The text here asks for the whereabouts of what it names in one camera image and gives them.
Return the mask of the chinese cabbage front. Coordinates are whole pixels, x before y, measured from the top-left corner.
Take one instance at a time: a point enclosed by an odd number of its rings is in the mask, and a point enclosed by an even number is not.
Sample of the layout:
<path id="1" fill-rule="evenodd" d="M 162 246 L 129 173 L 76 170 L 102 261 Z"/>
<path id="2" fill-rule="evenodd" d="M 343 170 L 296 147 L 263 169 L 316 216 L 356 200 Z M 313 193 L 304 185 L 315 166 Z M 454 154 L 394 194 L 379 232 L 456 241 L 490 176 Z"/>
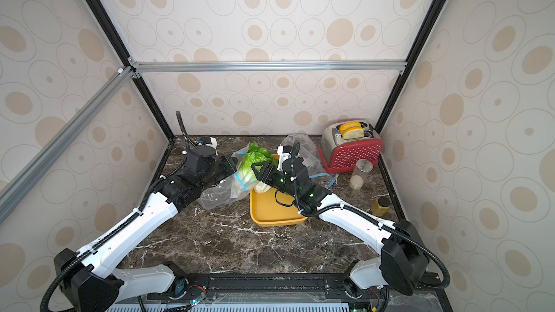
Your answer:
<path id="1" fill-rule="evenodd" d="M 238 188 L 240 192 L 248 192 L 255 187 L 258 183 L 253 171 L 251 170 L 251 165 L 253 163 L 260 162 L 272 162 L 273 156 L 267 158 L 260 153 L 246 153 L 235 173 L 236 181 L 238 182 Z"/>

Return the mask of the chinese cabbage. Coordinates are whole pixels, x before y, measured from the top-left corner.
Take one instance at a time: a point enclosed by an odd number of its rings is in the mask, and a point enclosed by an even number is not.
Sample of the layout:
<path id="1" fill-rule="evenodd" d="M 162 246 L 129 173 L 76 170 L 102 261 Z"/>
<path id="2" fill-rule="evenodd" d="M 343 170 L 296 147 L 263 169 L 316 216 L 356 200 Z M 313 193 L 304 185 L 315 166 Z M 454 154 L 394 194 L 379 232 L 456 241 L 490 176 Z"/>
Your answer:
<path id="1" fill-rule="evenodd" d="M 272 162 L 273 156 L 267 158 L 260 153 L 246 153 L 235 173 L 236 181 L 238 182 L 238 188 L 240 192 L 248 192 L 255 187 L 258 183 L 253 171 L 251 170 L 251 165 L 253 163 L 260 162 Z"/>
<path id="2" fill-rule="evenodd" d="M 260 153 L 261 155 L 270 158 L 272 157 L 270 150 L 264 148 L 264 147 L 260 147 L 256 141 L 250 142 L 249 146 L 248 146 L 248 153 Z"/>

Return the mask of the clear zipper bag blue seal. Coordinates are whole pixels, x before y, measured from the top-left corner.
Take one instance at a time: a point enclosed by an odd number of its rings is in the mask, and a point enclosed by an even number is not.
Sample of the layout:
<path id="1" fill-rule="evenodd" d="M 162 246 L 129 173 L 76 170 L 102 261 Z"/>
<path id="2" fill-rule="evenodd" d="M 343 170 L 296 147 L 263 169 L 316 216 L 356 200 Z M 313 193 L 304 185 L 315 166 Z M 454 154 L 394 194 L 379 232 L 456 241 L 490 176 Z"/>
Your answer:
<path id="1" fill-rule="evenodd" d="M 238 152 L 232 154 L 232 157 L 236 157 L 238 159 L 236 171 L 238 170 L 238 167 L 241 164 L 244 155 L 247 153 L 248 146 L 249 144 Z M 272 164 L 274 166 L 278 166 L 278 159 L 273 154 L 272 156 Z M 198 199 L 198 202 L 206 210 L 211 210 L 221 205 L 228 205 L 242 200 L 247 197 L 251 191 L 252 189 L 248 192 L 240 192 L 238 188 L 238 182 L 236 181 L 234 173 L 233 175 L 222 180 L 217 186 L 214 186 L 202 192 L 200 198 Z"/>

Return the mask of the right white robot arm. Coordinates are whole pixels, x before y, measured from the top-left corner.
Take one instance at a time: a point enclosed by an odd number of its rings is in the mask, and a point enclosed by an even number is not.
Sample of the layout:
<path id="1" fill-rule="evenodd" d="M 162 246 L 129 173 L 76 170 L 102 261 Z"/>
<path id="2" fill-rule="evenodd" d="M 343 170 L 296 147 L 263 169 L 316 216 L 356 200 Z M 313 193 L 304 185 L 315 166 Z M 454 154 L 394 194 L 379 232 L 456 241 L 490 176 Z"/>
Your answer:
<path id="1" fill-rule="evenodd" d="M 429 258 L 419 243 L 416 229 L 407 221 L 383 220 L 344 202 L 330 190 L 313 183 L 305 172 L 297 172 L 301 164 L 293 158 L 293 166 L 281 170 L 272 163 L 254 163 L 251 169 L 257 180 L 293 197 L 292 206 L 305 218 L 319 218 L 349 232 L 379 255 L 357 261 L 343 279 L 347 294 L 353 298 L 370 287 L 389 286 L 406 296 L 420 285 Z"/>

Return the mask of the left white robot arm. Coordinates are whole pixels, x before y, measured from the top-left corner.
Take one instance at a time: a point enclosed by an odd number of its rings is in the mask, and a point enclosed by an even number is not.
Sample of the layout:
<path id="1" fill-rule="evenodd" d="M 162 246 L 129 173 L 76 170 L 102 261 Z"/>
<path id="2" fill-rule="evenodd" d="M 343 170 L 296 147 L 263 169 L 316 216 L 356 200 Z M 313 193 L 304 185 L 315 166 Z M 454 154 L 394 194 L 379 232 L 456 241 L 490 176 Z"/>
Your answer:
<path id="1" fill-rule="evenodd" d="M 220 156 L 209 145 L 186 150 L 178 168 L 148 188 L 138 207 L 109 231 L 77 251 L 65 248 L 54 259 L 56 278 L 40 303 L 49 310 L 51 297 L 62 292 L 72 311 L 107 311 L 114 303 L 150 293 L 179 294 L 185 274 L 172 263 L 136 270 L 118 265 L 166 221 L 198 200 L 205 190 L 236 172 L 235 157 Z"/>

